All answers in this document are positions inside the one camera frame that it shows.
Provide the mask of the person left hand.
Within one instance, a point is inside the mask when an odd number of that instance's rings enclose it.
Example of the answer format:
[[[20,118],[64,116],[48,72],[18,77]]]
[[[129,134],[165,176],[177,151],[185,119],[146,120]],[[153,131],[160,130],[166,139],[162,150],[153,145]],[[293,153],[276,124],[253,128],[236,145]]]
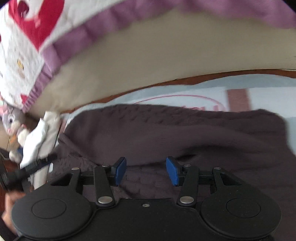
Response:
[[[24,196],[25,196],[25,193],[19,192],[19,191],[12,191],[5,194],[4,212],[1,218],[4,221],[4,224],[8,227],[8,229],[15,235],[16,235],[16,229],[11,219],[11,211],[13,209],[15,202],[23,198]]]

